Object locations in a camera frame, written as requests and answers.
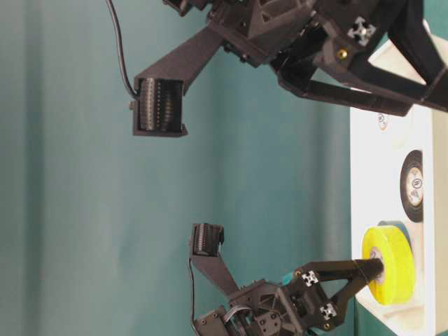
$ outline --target wire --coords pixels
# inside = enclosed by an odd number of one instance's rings
[[[187,260],[187,267],[190,273],[190,282],[191,282],[191,315],[190,315],[191,328],[195,332],[196,336],[201,336],[197,331],[195,325],[195,276],[193,274],[193,269],[191,268],[191,258],[188,258]]]
[[[239,312],[242,312],[244,310],[249,310],[250,312],[252,312],[252,308],[246,305],[237,305],[231,308],[231,310],[229,310],[229,312],[226,315],[224,315],[224,324],[229,323],[229,321],[235,314],[238,314]]]
[[[123,39],[121,36],[121,28],[120,28],[120,23],[118,21],[117,12],[115,10],[115,7],[113,6],[112,0],[106,0],[106,4],[109,8],[109,12],[111,13],[113,29],[115,31],[115,42],[117,45],[117,53],[118,53],[118,61],[120,63],[121,78],[123,79],[123,83],[125,84],[126,91],[129,93],[129,95],[132,98],[134,98],[135,100],[138,100],[139,95],[134,91],[134,89],[131,86],[131,83],[129,82],[129,78],[127,77],[125,56],[123,54]]]

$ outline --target yellow tape roll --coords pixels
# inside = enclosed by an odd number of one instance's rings
[[[381,258],[384,273],[370,282],[374,298],[382,305],[405,303],[414,294],[414,257],[406,236],[395,226],[371,227],[363,240],[363,259]]]

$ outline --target black tape roll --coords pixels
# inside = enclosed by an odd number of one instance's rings
[[[413,150],[406,157],[400,175],[400,195],[407,217],[415,223],[423,221],[423,155]]]

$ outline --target bolt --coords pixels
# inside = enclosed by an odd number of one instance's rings
[[[349,56],[349,52],[345,49],[339,49],[337,52],[337,58],[340,60],[345,60]]]

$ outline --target teal backdrop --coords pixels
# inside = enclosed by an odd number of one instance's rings
[[[131,75],[204,22],[115,1]],[[448,37],[448,2],[426,5]],[[133,137],[128,101],[104,1],[0,2],[1,335],[192,335],[192,223],[225,226],[241,285],[350,257],[347,108],[221,52],[185,99],[189,136]],[[197,314],[222,303],[197,275]],[[331,335],[377,330],[354,310]]]

